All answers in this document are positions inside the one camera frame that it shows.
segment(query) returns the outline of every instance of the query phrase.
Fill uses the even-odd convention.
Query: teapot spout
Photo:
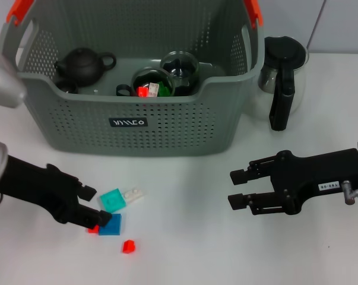
[[[58,70],[66,70],[66,63],[64,61],[56,61],[54,64],[55,68]]]

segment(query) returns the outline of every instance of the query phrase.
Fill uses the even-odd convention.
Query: blue block
[[[109,193],[103,194],[100,199],[105,208],[105,211],[109,213],[114,213],[115,211],[126,207],[125,199],[123,198],[119,189],[115,189]]]
[[[112,219],[105,227],[100,227],[100,236],[119,236],[121,234],[121,214],[112,214]]]

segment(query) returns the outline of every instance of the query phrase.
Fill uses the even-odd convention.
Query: teapot handle
[[[273,105],[270,111],[271,129],[283,131],[287,128],[295,95],[294,71],[281,66],[276,76]]]
[[[111,52],[103,52],[103,53],[99,53],[98,54],[99,58],[103,61],[104,58],[112,58],[113,62],[109,65],[105,65],[103,64],[103,70],[104,71],[108,71],[111,70],[115,67],[115,65],[117,64],[117,59],[115,57],[114,54],[112,54]]]

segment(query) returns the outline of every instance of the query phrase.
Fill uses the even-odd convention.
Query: basket label
[[[148,126],[147,118],[109,118],[110,126],[114,128],[132,128]]]

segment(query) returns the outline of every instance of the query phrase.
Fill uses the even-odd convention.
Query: glass teapot
[[[289,116],[301,104],[306,84],[305,65],[309,54],[291,37],[266,37],[265,61],[246,112],[256,118],[268,118],[271,128],[283,131]]]

